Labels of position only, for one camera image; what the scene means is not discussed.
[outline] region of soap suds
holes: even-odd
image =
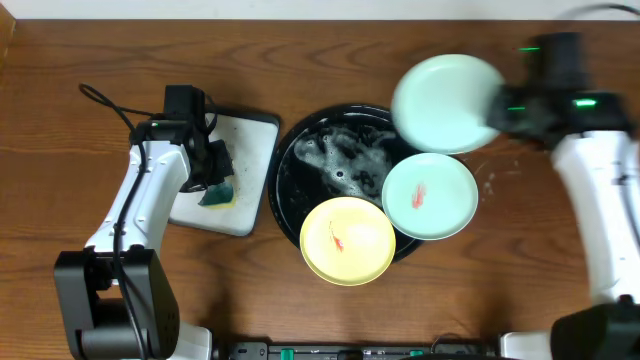
[[[392,163],[380,143],[395,139],[396,134],[371,131],[370,138],[376,139],[371,144],[360,141],[359,134],[346,128],[330,128],[322,136],[304,134],[295,142],[293,151],[299,160],[320,172],[322,183],[330,190],[382,206],[382,185]]]

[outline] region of black plate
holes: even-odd
[[[356,196],[382,208],[384,178],[418,151],[404,142],[388,110],[339,105],[308,116],[282,139],[269,169],[271,211],[280,229],[300,248],[300,229],[309,212],[340,196]],[[393,261],[423,241],[398,230]]]

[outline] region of white cutting board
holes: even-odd
[[[208,122],[212,118],[213,114],[207,114]],[[204,190],[178,193],[169,221],[229,235],[248,235],[256,222],[277,138],[276,124],[218,115],[209,140],[224,140],[231,155],[234,175],[226,180],[233,185],[236,202],[229,208],[209,209],[198,205]]]

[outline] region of green connector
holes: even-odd
[[[280,351],[280,360],[293,360],[293,349],[282,349]]]

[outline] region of black mount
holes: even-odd
[[[206,190],[233,175],[231,156],[223,140],[209,142],[217,114],[207,124],[205,94],[191,85],[167,85],[164,112],[136,127],[137,140],[166,140],[184,145],[191,172],[180,192]]]
[[[528,80],[502,88],[487,125],[549,150],[569,134],[634,130],[619,96],[588,91],[580,34],[541,35],[532,44],[527,48]]]
[[[178,343],[178,303],[155,250],[131,247],[122,266],[148,353],[166,359]],[[101,299],[111,286],[111,254],[63,251],[54,268],[58,301],[71,355],[75,359],[135,359],[136,337],[123,299]]]
[[[557,320],[551,329],[554,360],[640,359],[640,306],[629,295]]]

